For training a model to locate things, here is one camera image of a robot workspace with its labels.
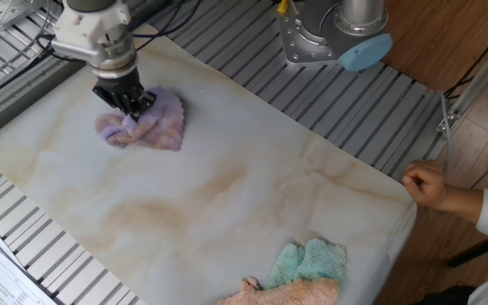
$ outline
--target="table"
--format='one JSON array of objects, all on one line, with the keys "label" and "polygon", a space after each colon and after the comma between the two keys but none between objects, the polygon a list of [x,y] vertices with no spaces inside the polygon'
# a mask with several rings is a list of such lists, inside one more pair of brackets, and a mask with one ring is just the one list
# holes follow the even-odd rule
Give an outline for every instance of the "table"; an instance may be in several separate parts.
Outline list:
[{"label": "table", "polygon": [[81,70],[0,130],[0,170],[150,304],[213,304],[280,250],[347,247],[337,304],[370,304],[408,238],[403,187],[286,117],[166,38],[140,52],[143,84],[182,98],[180,152],[118,149]]}]

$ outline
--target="metal frame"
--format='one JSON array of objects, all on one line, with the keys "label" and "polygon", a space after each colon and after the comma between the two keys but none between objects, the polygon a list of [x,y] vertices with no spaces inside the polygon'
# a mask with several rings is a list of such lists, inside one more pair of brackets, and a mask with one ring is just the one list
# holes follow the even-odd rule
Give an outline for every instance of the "metal frame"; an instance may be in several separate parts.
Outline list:
[{"label": "metal frame", "polygon": [[[132,14],[153,5],[141,0],[128,4]],[[194,4],[186,3],[175,22],[185,18]],[[150,23],[163,27],[170,10]],[[348,72],[336,64],[288,66],[270,0],[202,0],[191,22],[169,38],[266,103],[395,179],[407,162],[434,158],[445,143],[435,129],[442,117],[440,96],[391,67],[377,64]],[[0,127],[79,68],[47,58],[7,84],[0,90]],[[0,234],[60,304],[143,304],[1,174]]]}]

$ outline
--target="metal grating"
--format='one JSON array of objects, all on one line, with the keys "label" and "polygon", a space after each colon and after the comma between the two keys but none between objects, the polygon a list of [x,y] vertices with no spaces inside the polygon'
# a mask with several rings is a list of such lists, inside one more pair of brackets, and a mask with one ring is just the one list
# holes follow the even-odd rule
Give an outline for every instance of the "metal grating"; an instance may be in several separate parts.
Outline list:
[{"label": "metal grating", "polygon": [[[129,5],[133,14],[150,8],[140,0]],[[186,3],[176,20],[193,5]],[[171,10],[151,23],[163,27]],[[270,0],[202,0],[191,22],[169,38],[386,175],[399,179],[407,162],[437,156],[445,143],[436,131],[439,95],[383,64],[358,73],[339,65],[290,68],[274,13]],[[58,303],[143,304],[1,174],[0,234]]]},{"label": "metal grating", "polygon": [[[50,13],[47,7],[38,9],[18,24],[0,31],[0,83],[23,69],[39,53],[40,48],[34,39],[38,34],[51,33],[61,8],[50,2]],[[48,17],[46,29],[42,26]]]}]

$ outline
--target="crumpled cloth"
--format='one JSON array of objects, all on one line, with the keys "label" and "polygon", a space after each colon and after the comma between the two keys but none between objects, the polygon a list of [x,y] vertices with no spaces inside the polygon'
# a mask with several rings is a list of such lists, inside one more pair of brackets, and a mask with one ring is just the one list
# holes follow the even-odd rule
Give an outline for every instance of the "crumpled cloth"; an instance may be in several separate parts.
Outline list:
[{"label": "crumpled cloth", "polygon": [[260,291],[254,278],[243,280],[241,292],[217,305],[332,305],[338,298],[336,280],[296,280],[280,288]]},{"label": "crumpled cloth", "polygon": [[121,148],[136,144],[179,151],[184,135],[184,109],[180,99],[160,86],[148,91],[157,97],[138,122],[116,110],[97,118],[97,135],[109,145]]},{"label": "crumpled cloth", "polygon": [[274,262],[267,289],[298,279],[327,278],[340,283],[344,279],[345,264],[346,248],[342,245],[331,245],[317,238],[308,241],[306,248],[289,244]]}]

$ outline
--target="metal mount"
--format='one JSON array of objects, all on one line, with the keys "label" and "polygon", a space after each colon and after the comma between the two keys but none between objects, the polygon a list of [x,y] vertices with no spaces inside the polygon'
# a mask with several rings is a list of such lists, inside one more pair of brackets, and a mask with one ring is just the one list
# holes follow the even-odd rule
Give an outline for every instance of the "metal mount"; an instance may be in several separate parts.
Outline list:
[{"label": "metal mount", "polygon": [[10,8],[8,8],[8,11],[5,14],[5,10],[7,10],[7,6],[9,5],[10,1],[11,0],[0,1],[0,31],[8,29],[10,26],[22,20],[25,18],[25,16],[35,12],[37,9],[47,3],[46,0],[15,1],[11,4]]},{"label": "metal mount", "polygon": [[286,14],[276,14],[287,63],[290,66],[321,66],[338,63],[323,37],[316,36],[302,26],[304,3],[292,5]]},{"label": "metal mount", "polygon": [[[447,121],[448,121],[449,126],[451,127],[452,131],[455,128],[455,126],[457,125],[459,120],[460,120],[460,117],[458,116],[458,114],[455,114],[453,112],[449,112],[447,114]],[[440,125],[438,125],[437,130],[443,134],[446,134],[446,121],[444,119],[440,122]]]}]

